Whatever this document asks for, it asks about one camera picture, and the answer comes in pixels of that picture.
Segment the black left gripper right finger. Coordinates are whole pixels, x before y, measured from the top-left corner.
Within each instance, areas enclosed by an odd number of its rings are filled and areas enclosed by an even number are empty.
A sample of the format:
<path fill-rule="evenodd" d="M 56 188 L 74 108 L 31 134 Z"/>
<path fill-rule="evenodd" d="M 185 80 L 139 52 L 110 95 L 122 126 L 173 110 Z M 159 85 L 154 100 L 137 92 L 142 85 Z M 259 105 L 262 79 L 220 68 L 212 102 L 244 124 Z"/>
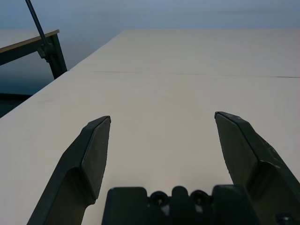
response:
<path fill-rule="evenodd" d="M 299 211 L 300 184 L 276 150 L 241 117 L 216 112 L 214 118 L 233 183 L 242 185 L 258 208 Z"/>

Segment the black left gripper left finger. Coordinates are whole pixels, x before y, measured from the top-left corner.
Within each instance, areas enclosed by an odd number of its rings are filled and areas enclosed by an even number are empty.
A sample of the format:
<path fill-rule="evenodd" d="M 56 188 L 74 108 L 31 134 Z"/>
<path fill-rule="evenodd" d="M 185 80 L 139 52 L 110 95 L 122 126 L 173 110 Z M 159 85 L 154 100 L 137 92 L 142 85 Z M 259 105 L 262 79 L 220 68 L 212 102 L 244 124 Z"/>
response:
<path fill-rule="evenodd" d="M 29 225 L 80 225 L 99 197 L 107 162 L 111 118 L 89 122 L 64 151 Z"/>

